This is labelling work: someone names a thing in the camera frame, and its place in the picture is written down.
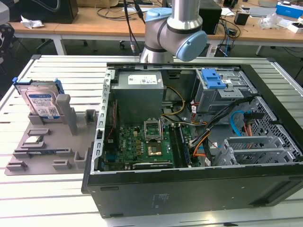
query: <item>table leg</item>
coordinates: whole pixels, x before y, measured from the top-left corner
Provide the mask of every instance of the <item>table leg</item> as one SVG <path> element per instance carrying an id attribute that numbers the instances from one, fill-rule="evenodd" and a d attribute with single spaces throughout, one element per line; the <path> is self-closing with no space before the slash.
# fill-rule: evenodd
<path id="1" fill-rule="evenodd" d="M 262 50 L 263 50 L 264 46 L 259 46 L 258 49 L 257 49 L 257 52 L 256 52 L 256 55 L 257 56 L 260 56 Z"/>
<path id="2" fill-rule="evenodd" d="M 97 41 L 96 40 L 92 40 L 92 43 L 93 43 L 93 51 L 98 51 Z"/>
<path id="3" fill-rule="evenodd" d="M 220 44 L 220 40 L 211 40 L 208 50 L 207 50 L 207 57 L 214 57 L 214 55 L 216 54 L 218 45 Z"/>
<path id="4" fill-rule="evenodd" d="M 53 38 L 53 43 L 55 44 L 58 55 L 66 55 L 65 46 L 60 36 Z"/>

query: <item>blue box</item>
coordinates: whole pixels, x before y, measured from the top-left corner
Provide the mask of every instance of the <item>blue box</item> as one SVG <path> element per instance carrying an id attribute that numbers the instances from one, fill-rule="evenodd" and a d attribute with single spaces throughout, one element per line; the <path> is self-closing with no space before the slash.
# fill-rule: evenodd
<path id="1" fill-rule="evenodd" d="M 288 6 L 288 5 L 283 5 L 281 2 L 278 2 L 276 6 L 276 13 L 279 15 L 298 19 L 303 14 L 303 7 L 295 6 L 295 5 Z"/>

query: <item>motherboard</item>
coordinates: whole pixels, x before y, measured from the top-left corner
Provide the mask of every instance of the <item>motherboard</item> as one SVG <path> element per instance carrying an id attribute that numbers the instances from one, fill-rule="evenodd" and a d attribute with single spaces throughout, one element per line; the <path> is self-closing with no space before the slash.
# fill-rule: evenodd
<path id="1" fill-rule="evenodd" d="M 159 140 L 150 139 L 159 135 Z M 191 139 L 188 126 L 161 125 L 160 132 L 155 124 L 120 127 L 118 149 L 106 151 L 105 163 L 110 170 L 174 168 L 180 165 L 181 159 L 189 164 Z"/>

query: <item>desk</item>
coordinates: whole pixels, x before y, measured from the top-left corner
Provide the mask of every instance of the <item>desk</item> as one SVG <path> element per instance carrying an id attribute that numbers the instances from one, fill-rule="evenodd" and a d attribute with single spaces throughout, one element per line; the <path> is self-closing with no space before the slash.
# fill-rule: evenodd
<path id="1" fill-rule="evenodd" d="M 20 78 L 59 78 L 71 106 L 77 112 L 98 109 L 106 62 L 138 62 L 132 56 L 42 56 L 30 60 Z M 197 58 L 193 62 L 217 63 L 222 58 Z M 225 63 L 251 64 L 260 75 L 291 77 L 265 58 L 226 58 Z M 281 88 L 277 94 L 287 92 Z M 275 207 L 218 210 L 158 216 L 108 218 L 103 220 L 90 195 L 81 194 L 83 174 L 6 176 L 11 159 L 27 125 L 29 110 L 12 86 L 0 101 L 0 226 L 1 227 L 177 227 L 223 226 L 232 222 L 246 227 L 302 226 L 303 190 Z"/>
<path id="2" fill-rule="evenodd" d="M 257 7 L 258 0 L 249 0 L 248 2 L 243 2 L 239 0 L 238 4 L 235 6 L 233 11 L 240 9 L 240 6 L 244 5 L 245 7 Z M 294 20 L 295 18 L 284 17 L 285 19 Z M 234 23 L 233 17 L 224 17 L 227 21 Z M 280 29 L 264 29 L 262 30 L 258 25 L 259 18 L 249 17 L 246 25 L 238 26 L 241 29 L 241 35 L 234 42 L 235 44 L 240 45 L 259 45 L 256 55 L 260 54 L 261 46 L 289 46 L 289 47 L 303 47 L 303 34 L 296 34 L 288 30 L 287 28 Z M 228 27 L 235 28 L 232 24 L 228 23 Z"/>
<path id="3" fill-rule="evenodd" d="M 249 0 L 257 4 L 258 0 Z M 240 5 L 253 6 L 248 2 L 240 1 L 234 10 Z M 124 12 L 110 12 L 108 16 L 122 16 Z M 138 41 L 144 41 L 145 26 L 143 22 L 135 15 L 137 20 L 130 21 L 132 31 Z M 228 21 L 233 22 L 234 17 L 226 17 Z M 239 26 L 241 35 L 236 39 L 235 44 L 258 45 L 258 46 L 289 46 L 303 47 L 303 34 L 295 34 L 288 29 L 265 29 L 262 30 L 258 25 L 258 18 L 248 19 L 245 26 Z M 77 17 L 72 24 L 53 24 L 46 23 L 45 27 L 37 29 L 28 29 L 20 23 L 11 23 L 15 28 L 15 36 L 22 38 L 51 38 L 54 41 L 57 53 L 66 55 L 63 44 L 64 39 L 85 39 L 93 40 L 129 40 L 129 32 L 125 21 L 112 21 L 99 17 L 94 8 L 79 8 Z M 210 47 L 207 56 L 213 57 L 217 46 L 224 39 L 224 29 L 218 26 L 215 35 L 208 36 Z"/>

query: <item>hard drive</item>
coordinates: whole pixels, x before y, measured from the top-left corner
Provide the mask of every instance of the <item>hard drive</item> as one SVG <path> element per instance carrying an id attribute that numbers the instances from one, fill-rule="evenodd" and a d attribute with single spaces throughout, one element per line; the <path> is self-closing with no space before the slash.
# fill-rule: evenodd
<path id="1" fill-rule="evenodd" d="M 30 108 L 31 115 L 42 119 L 58 119 L 62 115 L 56 104 L 59 94 L 64 94 L 61 81 L 36 81 L 32 79 L 13 79 L 14 86 Z"/>

